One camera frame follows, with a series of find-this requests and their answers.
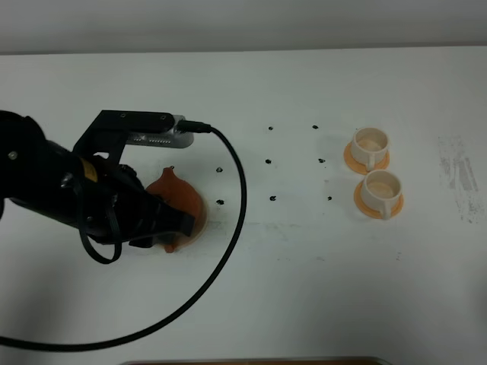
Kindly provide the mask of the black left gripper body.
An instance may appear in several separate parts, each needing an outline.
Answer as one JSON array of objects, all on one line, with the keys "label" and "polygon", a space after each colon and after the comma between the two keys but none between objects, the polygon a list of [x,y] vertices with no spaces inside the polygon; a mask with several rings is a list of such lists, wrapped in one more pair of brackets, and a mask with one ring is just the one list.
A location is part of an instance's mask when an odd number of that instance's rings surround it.
[{"label": "black left gripper body", "polygon": [[58,151],[56,220],[79,229],[95,242],[118,245],[156,236],[151,232],[158,205],[129,166],[93,155]]}]

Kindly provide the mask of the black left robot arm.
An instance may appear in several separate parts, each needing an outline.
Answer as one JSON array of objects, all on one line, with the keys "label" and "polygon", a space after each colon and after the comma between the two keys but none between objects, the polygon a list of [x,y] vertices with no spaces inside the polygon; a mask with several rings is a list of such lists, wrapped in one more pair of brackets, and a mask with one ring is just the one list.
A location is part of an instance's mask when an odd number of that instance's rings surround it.
[{"label": "black left robot arm", "polygon": [[184,148],[189,133],[169,113],[104,110],[72,150],[50,141],[28,116],[1,114],[1,196],[71,227],[97,243],[149,247],[190,236],[203,213],[195,189],[170,169],[150,186],[121,164],[126,145]]}]

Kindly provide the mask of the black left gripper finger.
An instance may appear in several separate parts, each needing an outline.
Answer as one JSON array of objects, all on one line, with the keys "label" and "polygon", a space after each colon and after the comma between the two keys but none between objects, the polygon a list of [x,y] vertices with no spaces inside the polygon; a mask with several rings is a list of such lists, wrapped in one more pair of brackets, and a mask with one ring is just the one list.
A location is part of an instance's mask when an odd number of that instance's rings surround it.
[{"label": "black left gripper finger", "polygon": [[184,236],[190,236],[193,232],[193,216],[171,207],[159,196],[154,198],[158,205],[154,211],[151,232],[154,235],[181,233]]},{"label": "black left gripper finger", "polygon": [[175,244],[177,235],[175,233],[162,233],[156,236],[147,236],[129,241],[129,245],[136,248],[151,248],[155,245],[170,248]]}]

